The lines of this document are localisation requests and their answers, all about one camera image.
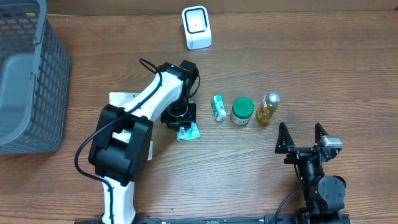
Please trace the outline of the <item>small teal packet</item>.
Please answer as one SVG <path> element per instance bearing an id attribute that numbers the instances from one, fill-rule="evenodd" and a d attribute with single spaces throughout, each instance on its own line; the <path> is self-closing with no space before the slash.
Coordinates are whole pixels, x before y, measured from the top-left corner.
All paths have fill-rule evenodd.
<path id="1" fill-rule="evenodd" d="M 226 110 L 221 95 L 215 95 L 211 101 L 211 107 L 217 122 L 224 121 Z"/>

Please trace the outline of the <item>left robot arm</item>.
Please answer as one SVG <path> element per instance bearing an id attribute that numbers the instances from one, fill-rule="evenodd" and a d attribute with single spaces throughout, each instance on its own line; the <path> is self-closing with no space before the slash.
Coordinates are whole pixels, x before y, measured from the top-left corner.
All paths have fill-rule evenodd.
<path id="1" fill-rule="evenodd" d="M 175 131 L 196 121 L 193 84 L 200 83 L 197 66 L 183 60 L 179 66 L 165 62 L 156 67 L 140 63 L 154 74 L 152 82 L 122 106 L 106 105 L 99 116 L 88 162 L 103 184 L 104 213 L 100 223 L 132 223 L 134 184 L 147 164 L 154 122 L 159 119 Z"/>

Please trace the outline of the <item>yellow oil bottle silver cap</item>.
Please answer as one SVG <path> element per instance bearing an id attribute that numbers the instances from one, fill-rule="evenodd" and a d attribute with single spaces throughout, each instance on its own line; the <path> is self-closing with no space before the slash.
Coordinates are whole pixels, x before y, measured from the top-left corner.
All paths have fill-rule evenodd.
<path id="1" fill-rule="evenodd" d="M 272 115 L 276 112 L 280 101 L 278 93 L 265 95 L 260 107 L 256 111 L 256 121 L 259 124 L 267 125 Z"/>

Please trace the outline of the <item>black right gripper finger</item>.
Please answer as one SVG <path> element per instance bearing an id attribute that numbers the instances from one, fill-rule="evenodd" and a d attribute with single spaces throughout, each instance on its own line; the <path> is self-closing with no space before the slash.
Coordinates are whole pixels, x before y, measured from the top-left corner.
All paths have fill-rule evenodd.
<path id="1" fill-rule="evenodd" d="M 328 136 L 328 133 L 323 129 L 320 123 L 315 124 L 315 143 L 321 144 Z"/>
<path id="2" fill-rule="evenodd" d="M 275 146 L 276 154 L 287 154 L 295 147 L 294 141 L 289 133 L 289 130 L 284 122 L 279 124 L 279 133 L 277 143 Z"/>

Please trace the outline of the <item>white orange snack packet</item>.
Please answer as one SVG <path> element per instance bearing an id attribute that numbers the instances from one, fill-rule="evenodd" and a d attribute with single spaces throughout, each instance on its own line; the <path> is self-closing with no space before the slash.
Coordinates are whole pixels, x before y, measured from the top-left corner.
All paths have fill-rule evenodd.
<path id="1" fill-rule="evenodd" d="M 111 92 L 109 94 L 109 103 L 113 106 L 123 107 L 124 104 L 132 101 L 139 93 L 126 93 L 126 92 Z M 121 133 L 113 133 L 113 137 L 128 143 L 131 137 L 131 132 L 122 130 Z"/>

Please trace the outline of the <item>green lid white jar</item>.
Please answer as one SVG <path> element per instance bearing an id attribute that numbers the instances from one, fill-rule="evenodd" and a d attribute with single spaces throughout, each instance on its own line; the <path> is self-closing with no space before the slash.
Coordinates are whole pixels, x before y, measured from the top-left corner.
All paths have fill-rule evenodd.
<path id="1" fill-rule="evenodd" d="M 237 125 L 245 125 L 249 122 L 254 112 L 254 103 L 247 97 L 237 98 L 231 111 L 231 120 Z"/>

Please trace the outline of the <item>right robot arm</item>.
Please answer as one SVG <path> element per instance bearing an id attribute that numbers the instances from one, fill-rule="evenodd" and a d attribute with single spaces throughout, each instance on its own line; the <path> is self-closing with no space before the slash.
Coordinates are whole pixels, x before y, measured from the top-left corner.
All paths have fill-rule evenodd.
<path id="1" fill-rule="evenodd" d="M 322 164 L 334 159 L 343 148 L 340 138 L 331 137 L 321 126 L 315 125 L 315 144 L 297 147 L 285 123 L 279 124 L 276 154 L 285 154 L 285 164 L 292 164 L 300 181 L 300 188 L 288 195 L 278 206 L 274 223 L 280 223 L 285 203 L 303 193 L 305 206 L 284 219 L 287 223 L 349 223 L 340 213 L 345 207 L 346 181 L 337 175 L 326 176 Z"/>

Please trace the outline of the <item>teal tissue pack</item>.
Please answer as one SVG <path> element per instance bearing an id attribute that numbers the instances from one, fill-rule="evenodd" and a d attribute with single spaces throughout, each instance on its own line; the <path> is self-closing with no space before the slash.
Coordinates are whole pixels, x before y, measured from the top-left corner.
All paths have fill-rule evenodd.
<path id="1" fill-rule="evenodd" d="M 200 137 L 201 134 L 195 122 L 191 122 L 189 128 L 180 127 L 180 129 L 177 131 L 178 142 L 180 142 L 181 140 L 189 141 L 192 139 L 199 139 Z"/>

